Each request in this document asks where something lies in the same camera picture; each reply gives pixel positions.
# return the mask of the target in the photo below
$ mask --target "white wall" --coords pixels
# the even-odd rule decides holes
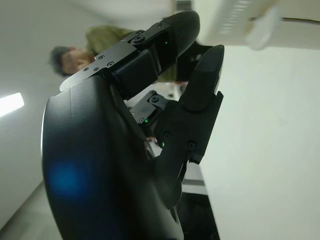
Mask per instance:
[[[146,20],[167,17],[172,0],[70,0],[110,22]]]
[[[85,46],[94,13],[63,0],[2,0],[0,98],[21,92],[24,107],[0,118],[0,228],[42,180],[40,133],[47,99],[62,79],[48,64],[56,45]]]
[[[200,164],[222,240],[320,239],[320,51],[225,49]]]

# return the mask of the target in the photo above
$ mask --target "white object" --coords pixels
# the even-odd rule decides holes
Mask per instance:
[[[201,45],[320,50],[319,0],[194,0],[193,9]]]
[[[24,105],[25,103],[20,92],[0,98],[0,117],[17,110]]]
[[[246,42],[252,50],[262,50],[267,47],[271,36],[281,21],[280,8],[274,6],[267,13],[253,21],[254,27],[246,36]]]

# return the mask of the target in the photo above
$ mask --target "table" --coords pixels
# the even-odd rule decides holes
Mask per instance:
[[[200,164],[221,240],[320,239],[319,59],[226,46]]]

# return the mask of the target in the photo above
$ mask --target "olive green shirt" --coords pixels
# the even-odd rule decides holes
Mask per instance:
[[[85,34],[87,40],[86,48],[93,54],[102,53],[132,32],[133,31],[129,29],[108,25],[90,27]],[[158,81],[175,82],[176,66],[162,73]]]

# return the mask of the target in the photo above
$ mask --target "wall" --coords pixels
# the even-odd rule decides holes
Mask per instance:
[[[167,17],[172,8],[172,0],[70,0],[110,22],[149,21]]]
[[[24,107],[0,118],[0,228],[42,181],[40,134],[47,99],[62,79],[48,64],[56,45],[84,47],[106,20],[63,0],[2,0],[0,98],[21,92]]]

